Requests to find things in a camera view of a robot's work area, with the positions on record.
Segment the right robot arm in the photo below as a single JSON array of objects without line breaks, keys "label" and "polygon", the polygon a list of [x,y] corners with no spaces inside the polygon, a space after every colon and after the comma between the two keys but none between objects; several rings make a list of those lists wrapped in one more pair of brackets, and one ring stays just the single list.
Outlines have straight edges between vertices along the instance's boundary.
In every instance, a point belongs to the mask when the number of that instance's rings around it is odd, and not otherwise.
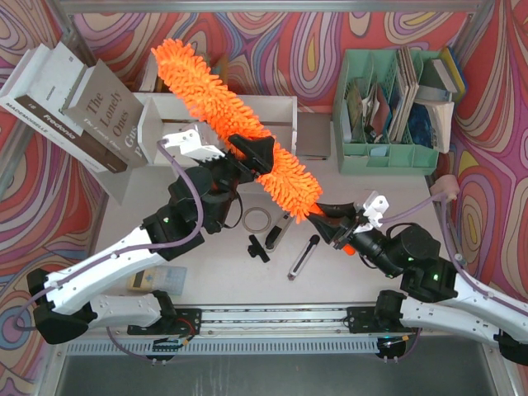
[{"label": "right robot arm", "polygon": [[421,225],[400,223],[399,233],[379,231],[379,212],[353,204],[316,205],[308,216],[324,242],[350,254],[389,279],[398,290],[382,290],[362,313],[349,309],[352,333],[432,329],[496,347],[502,357],[527,363],[527,305],[475,280],[460,259],[441,257],[441,244]]}]

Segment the clear tape roll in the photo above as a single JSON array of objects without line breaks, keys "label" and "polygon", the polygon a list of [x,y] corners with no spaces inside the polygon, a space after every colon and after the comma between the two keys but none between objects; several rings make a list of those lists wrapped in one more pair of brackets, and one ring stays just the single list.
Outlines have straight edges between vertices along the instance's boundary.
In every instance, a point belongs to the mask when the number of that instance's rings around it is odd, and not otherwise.
[{"label": "clear tape roll", "polygon": [[242,225],[249,233],[263,233],[271,226],[271,214],[262,207],[252,207],[244,211]]}]

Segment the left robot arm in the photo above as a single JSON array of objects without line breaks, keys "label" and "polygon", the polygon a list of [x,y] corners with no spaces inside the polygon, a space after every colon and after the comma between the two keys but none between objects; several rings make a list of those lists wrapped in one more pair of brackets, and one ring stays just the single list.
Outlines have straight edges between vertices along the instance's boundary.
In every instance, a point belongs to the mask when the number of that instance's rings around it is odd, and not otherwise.
[{"label": "left robot arm", "polygon": [[157,142],[178,178],[170,200],[114,245],[61,271],[33,270],[27,284],[36,307],[36,331],[51,345],[70,342],[91,328],[136,326],[170,334],[179,324],[167,293],[134,299],[106,295],[121,278],[169,262],[204,241],[203,231],[226,229],[238,186],[268,174],[274,164],[272,137],[227,139],[243,154],[236,158],[208,144],[198,130],[169,134]]}]

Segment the orange microfiber duster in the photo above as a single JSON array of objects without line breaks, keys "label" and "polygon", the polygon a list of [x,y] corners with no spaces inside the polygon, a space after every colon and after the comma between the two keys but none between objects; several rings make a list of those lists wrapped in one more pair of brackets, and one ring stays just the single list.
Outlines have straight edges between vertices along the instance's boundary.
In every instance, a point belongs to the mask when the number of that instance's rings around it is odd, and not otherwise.
[{"label": "orange microfiber duster", "polygon": [[[170,92],[183,101],[191,116],[212,128],[233,156],[245,158],[228,142],[228,137],[233,134],[249,139],[275,138],[253,114],[251,107],[230,91],[218,75],[211,73],[191,45],[185,45],[181,40],[165,39],[151,52],[158,64],[158,76]],[[263,190],[297,222],[308,220],[310,215],[325,216],[318,207],[323,189],[316,177],[276,141],[273,158],[271,172],[256,178]]]}]

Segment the black white marker pen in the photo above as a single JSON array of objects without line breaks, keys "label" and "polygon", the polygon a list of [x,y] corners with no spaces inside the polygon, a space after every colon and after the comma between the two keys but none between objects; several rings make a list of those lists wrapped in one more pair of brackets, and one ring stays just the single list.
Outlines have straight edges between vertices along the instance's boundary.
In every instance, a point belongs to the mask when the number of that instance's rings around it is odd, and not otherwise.
[{"label": "black white marker pen", "polygon": [[301,249],[300,254],[295,259],[293,265],[289,269],[287,279],[289,281],[294,281],[304,268],[304,265],[307,263],[309,258],[314,252],[314,249],[318,246],[320,242],[320,236],[317,234],[312,235],[306,245]]}]

